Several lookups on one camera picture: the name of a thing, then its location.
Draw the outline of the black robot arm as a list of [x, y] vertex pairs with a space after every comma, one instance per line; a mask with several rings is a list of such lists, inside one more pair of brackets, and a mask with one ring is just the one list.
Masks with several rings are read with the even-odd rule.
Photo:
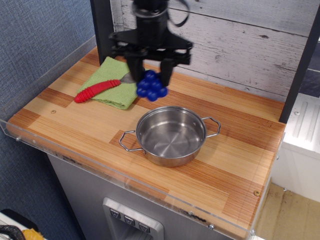
[[132, 4], [136, 28], [110, 34], [114, 42], [112, 53], [126, 59], [133, 80], [139, 83], [144, 76], [143, 61], [160, 62], [160, 81], [170, 83], [174, 67], [191, 62], [193, 43], [170, 32], [171, 20], [166, 0], [135, 0]]

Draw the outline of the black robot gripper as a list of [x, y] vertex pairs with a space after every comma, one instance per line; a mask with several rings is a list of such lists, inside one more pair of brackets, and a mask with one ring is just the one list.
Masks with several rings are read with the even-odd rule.
[[166, 9], [134, 9], [136, 28], [109, 35], [114, 41], [112, 51], [124, 56], [132, 79], [139, 83], [145, 71], [143, 60], [159, 61], [160, 81], [163, 87], [170, 83], [173, 68], [189, 65], [193, 44], [168, 29], [169, 14]]

